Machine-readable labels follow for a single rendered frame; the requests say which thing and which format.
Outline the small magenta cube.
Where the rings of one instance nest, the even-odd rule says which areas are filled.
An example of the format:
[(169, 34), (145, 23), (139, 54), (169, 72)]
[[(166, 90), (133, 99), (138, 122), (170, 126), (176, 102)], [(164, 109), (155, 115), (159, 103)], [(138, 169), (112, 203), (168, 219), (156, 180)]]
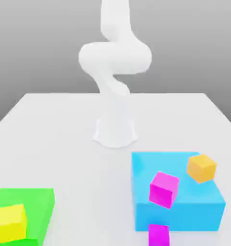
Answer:
[(178, 193), (180, 179), (176, 176), (157, 172), (150, 183), (149, 201), (171, 209)]
[(148, 246), (170, 246), (169, 226), (149, 224)]

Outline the small orange cube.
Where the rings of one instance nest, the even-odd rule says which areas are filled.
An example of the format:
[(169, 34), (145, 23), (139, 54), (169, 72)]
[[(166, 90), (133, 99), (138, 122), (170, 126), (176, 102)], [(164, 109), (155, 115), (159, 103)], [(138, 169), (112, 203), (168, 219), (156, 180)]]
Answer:
[(192, 156), (188, 160), (187, 173), (197, 182), (203, 183), (213, 180), (217, 163), (206, 154)]

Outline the small yellow cube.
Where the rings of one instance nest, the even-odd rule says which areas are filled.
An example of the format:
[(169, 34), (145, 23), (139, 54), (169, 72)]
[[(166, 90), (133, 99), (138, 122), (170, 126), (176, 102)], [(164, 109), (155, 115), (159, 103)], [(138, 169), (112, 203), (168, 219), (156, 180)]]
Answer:
[(26, 229), (24, 204), (0, 207), (0, 243), (26, 239)]

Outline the large green box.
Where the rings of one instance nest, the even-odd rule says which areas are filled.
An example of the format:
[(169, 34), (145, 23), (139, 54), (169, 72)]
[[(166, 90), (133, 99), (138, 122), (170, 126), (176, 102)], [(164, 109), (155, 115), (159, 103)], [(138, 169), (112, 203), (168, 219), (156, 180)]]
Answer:
[(52, 188), (1, 188), (0, 207), (24, 204), (27, 229), (26, 239), (0, 246), (43, 246), (55, 204)]

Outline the large blue box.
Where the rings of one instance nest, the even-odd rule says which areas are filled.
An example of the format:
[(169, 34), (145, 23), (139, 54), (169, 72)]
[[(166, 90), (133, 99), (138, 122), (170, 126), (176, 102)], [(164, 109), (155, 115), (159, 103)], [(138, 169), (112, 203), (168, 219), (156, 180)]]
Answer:
[[(199, 152), (135, 151), (131, 153), (132, 200), (136, 231), (150, 224), (169, 226), (170, 231), (217, 231), (226, 202), (213, 180), (198, 184), (187, 174), (188, 160)], [(150, 183), (157, 172), (180, 179), (170, 209), (149, 201)]]

